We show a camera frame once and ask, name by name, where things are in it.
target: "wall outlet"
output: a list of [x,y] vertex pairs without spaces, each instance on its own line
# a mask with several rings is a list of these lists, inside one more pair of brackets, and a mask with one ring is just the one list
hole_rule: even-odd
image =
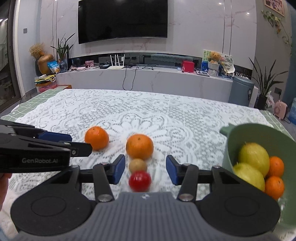
[[275,88],[274,89],[274,92],[276,93],[276,94],[278,94],[278,95],[281,95],[281,89],[280,88]]

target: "gray gripper base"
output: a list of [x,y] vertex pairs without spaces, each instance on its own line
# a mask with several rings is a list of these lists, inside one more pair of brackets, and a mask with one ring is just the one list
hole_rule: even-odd
[[206,223],[193,203],[178,201],[170,192],[121,193],[113,202],[99,203],[83,225],[68,233],[38,237],[20,232],[13,239],[50,240],[279,241],[271,232],[249,238],[224,234]]

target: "white lace tablecloth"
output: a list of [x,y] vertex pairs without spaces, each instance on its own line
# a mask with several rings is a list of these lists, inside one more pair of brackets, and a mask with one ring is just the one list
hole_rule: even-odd
[[[148,135],[154,143],[148,172],[152,178],[150,191],[179,191],[166,172],[165,158],[171,154],[179,163],[191,163],[200,169],[221,165],[226,137],[219,133],[228,123],[260,123],[269,125],[257,110],[235,104],[158,93],[113,90],[66,89],[17,119],[48,131],[70,134],[73,141],[83,142],[85,132],[101,126],[110,137],[107,148],[89,157],[72,158],[71,164],[81,169],[92,168],[102,161],[112,162],[119,154],[126,156],[126,169],[118,185],[111,185],[115,198],[128,185],[130,158],[126,140],[135,133]],[[55,173],[14,174],[2,215],[9,213],[13,200],[42,183]],[[84,184],[82,193],[94,199],[94,187]],[[208,185],[199,185],[197,199],[209,193]],[[6,233],[13,233],[7,219],[2,221]]]

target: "metal pin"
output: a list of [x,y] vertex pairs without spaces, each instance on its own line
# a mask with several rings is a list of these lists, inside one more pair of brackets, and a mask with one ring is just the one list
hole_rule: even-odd
[[112,200],[112,196],[109,194],[102,194],[102,195],[98,196],[98,200],[100,202],[109,202]]
[[183,202],[190,202],[193,200],[193,196],[189,193],[183,193],[179,196],[179,199]]

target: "bowl handle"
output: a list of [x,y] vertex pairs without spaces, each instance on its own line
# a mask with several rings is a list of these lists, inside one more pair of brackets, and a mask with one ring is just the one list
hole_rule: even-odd
[[229,136],[230,132],[233,130],[233,128],[236,127],[233,124],[228,123],[228,126],[224,126],[220,129],[220,133],[226,137]]

